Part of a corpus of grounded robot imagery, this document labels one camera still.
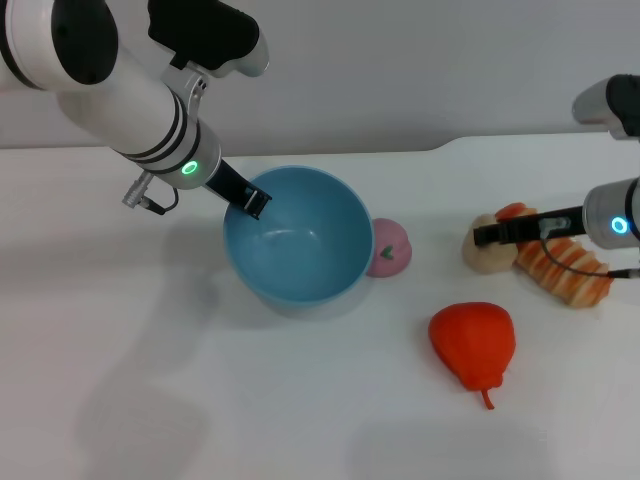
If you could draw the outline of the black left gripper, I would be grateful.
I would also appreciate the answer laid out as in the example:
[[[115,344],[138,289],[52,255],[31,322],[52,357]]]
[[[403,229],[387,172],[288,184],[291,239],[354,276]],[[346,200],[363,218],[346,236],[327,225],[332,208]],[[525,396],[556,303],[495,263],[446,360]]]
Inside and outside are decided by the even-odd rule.
[[[205,183],[205,188],[229,204],[243,208],[243,211],[258,219],[272,197],[251,184],[221,159],[213,175]]]

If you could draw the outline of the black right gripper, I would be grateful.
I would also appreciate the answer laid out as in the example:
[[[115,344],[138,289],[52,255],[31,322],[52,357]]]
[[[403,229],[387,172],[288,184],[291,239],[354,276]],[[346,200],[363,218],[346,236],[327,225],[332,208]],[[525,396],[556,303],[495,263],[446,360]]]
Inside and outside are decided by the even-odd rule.
[[[505,208],[505,224],[477,227],[473,230],[473,240],[477,247],[492,244],[520,245],[576,237],[585,233],[582,206],[547,212],[538,212],[527,206],[508,206]]]

